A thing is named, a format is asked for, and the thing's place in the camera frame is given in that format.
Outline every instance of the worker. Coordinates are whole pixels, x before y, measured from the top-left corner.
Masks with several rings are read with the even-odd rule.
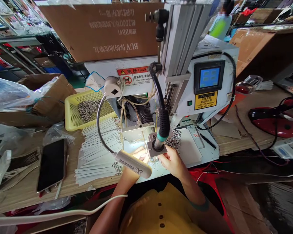
[[[187,198],[170,183],[160,192],[151,189],[130,206],[120,226],[125,198],[116,198],[105,206],[90,234],[231,233],[219,211],[191,177],[177,151],[169,146],[166,148],[167,154],[159,155],[158,159],[164,168],[180,180]],[[148,161],[143,147],[132,155]],[[138,174],[124,167],[112,197],[126,194],[138,179]]]
[[[214,20],[209,35],[224,40],[232,21],[231,12],[234,8],[234,0],[225,0],[216,19]]]

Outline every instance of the yellow plastic basket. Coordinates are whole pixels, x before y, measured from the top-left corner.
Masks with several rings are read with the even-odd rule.
[[[65,128],[67,131],[75,131],[78,129],[84,129],[91,125],[96,124],[97,113],[93,113],[91,120],[85,123],[79,114],[78,104],[83,101],[89,100],[101,100],[103,97],[102,92],[95,92],[89,90],[82,93],[73,94],[65,99]],[[108,102],[104,103],[101,108],[100,120],[105,120],[110,117],[117,117],[112,107]]]

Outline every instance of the press machine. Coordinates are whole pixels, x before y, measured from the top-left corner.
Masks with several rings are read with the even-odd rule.
[[[150,171],[141,171],[150,168],[140,170],[136,167],[138,162],[126,152],[145,145],[150,160],[155,161],[157,155],[167,152],[164,141],[168,133],[161,132],[161,128],[163,130],[168,123],[171,130],[188,131],[181,135],[181,142],[187,137],[185,141],[189,146],[183,150],[186,152],[180,152],[183,160],[186,157],[183,153],[202,155],[201,159],[191,159],[186,163],[187,167],[218,159],[219,146],[204,124],[234,99],[239,49],[206,35],[211,11],[208,1],[205,4],[184,3],[166,3],[164,9],[146,15],[150,23],[158,24],[154,38],[158,41],[158,56],[85,64],[90,73],[86,84],[92,85],[95,91],[102,91],[119,118],[121,111],[117,99],[120,96],[148,97],[152,94],[153,82],[155,87],[158,84],[157,94],[145,105],[152,113],[153,121],[141,123],[134,119],[127,121],[126,127],[122,120],[124,151],[112,153],[124,165],[133,170],[138,168],[135,171],[144,178],[150,177]],[[133,108],[127,108],[127,111],[134,118]]]

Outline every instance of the danger warning label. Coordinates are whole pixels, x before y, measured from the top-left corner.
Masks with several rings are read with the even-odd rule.
[[[207,107],[216,106],[217,95],[218,95],[218,91],[195,95],[194,109],[199,110],[199,109],[204,109]]]
[[[120,79],[125,80],[126,85],[138,85],[143,83],[152,82],[149,67],[136,67],[118,69],[117,73]]]

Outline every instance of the yellow shirt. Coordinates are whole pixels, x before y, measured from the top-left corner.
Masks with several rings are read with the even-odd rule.
[[[121,234],[204,234],[193,223],[196,210],[172,184],[157,192],[146,192],[127,211],[120,227]]]

